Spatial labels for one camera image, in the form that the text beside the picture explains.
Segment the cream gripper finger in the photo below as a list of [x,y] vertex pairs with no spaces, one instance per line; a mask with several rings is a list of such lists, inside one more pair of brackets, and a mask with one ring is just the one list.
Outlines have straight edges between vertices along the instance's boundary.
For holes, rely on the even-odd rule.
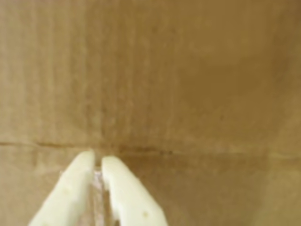
[[30,226],[74,226],[86,208],[94,177],[95,153],[79,153],[29,222]]
[[168,225],[161,206],[120,158],[103,157],[101,170],[114,221],[121,226]]

